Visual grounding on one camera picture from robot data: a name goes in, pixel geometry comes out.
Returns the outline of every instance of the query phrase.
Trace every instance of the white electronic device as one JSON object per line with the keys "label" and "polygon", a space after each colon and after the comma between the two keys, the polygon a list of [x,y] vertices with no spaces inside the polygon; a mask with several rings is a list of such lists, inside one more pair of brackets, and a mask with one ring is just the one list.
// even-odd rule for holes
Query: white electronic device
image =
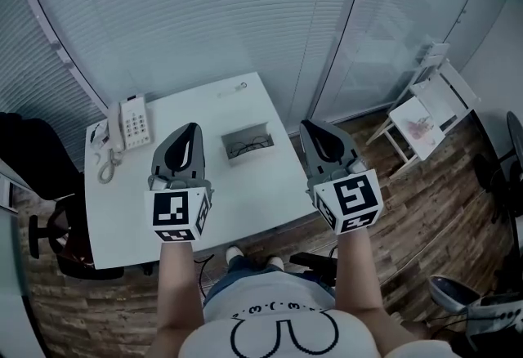
{"label": "white electronic device", "polygon": [[98,172],[98,181],[108,184],[114,176],[114,168],[122,163],[123,152],[152,143],[153,137],[147,119],[143,95],[130,96],[109,107],[107,114],[109,133],[108,160]]}

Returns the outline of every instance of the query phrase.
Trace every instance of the white wooden chair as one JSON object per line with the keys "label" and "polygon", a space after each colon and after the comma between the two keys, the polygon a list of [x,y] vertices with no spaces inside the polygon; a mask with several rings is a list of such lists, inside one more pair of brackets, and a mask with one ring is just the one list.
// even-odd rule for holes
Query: white wooden chair
{"label": "white wooden chair", "polygon": [[[449,63],[443,61],[428,75],[418,78],[403,92],[413,96],[388,113],[387,120],[367,141],[367,145],[382,134],[389,140],[405,164],[391,175],[396,179],[420,160],[425,160],[480,101],[465,80]],[[396,127],[414,155],[409,159],[392,138],[389,130]]]}

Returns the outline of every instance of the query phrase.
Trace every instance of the blue shorts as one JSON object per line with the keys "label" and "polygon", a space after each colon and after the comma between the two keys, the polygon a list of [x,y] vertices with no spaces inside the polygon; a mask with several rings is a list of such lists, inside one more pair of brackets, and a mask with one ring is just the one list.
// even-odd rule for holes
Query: blue shorts
{"label": "blue shorts", "polygon": [[[214,296],[216,296],[218,293],[220,293],[236,281],[249,276],[267,274],[268,272],[282,271],[274,265],[269,265],[267,268],[260,270],[256,267],[253,261],[251,261],[247,257],[233,257],[229,262],[229,270],[227,271],[227,275],[213,285],[213,287],[209,290],[207,297],[203,302],[203,305],[205,306],[208,302],[212,300]],[[304,280],[317,283],[322,289],[324,289],[327,293],[334,297],[334,290],[327,284],[322,283],[320,281],[319,276],[312,274],[303,274],[301,272],[288,272],[288,274],[295,275],[299,278],[303,278]]]}

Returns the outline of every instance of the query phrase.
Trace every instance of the forearm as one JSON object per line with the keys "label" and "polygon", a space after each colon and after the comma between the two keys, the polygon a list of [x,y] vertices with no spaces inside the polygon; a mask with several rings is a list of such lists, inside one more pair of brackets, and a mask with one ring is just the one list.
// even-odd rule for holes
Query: forearm
{"label": "forearm", "polygon": [[336,308],[352,314],[383,308],[367,229],[337,239]]}
{"label": "forearm", "polygon": [[190,243],[163,244],[158,283],[158,329],[195,330],[203,324],[202,302]]}

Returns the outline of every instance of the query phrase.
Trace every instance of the t-shirt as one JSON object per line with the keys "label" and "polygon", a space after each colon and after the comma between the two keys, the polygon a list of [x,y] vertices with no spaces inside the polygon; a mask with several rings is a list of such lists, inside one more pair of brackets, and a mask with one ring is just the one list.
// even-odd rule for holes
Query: t-shirt
{"label": "t-shirt", "polygon": [[[372,334],[353,315],[332,310],[334,298],[318,284],[283,272],[250,276],[218,293],[203,309],[179,357],[378,358]],[[387,358],[455,357],[446,342],[417,341]]]}

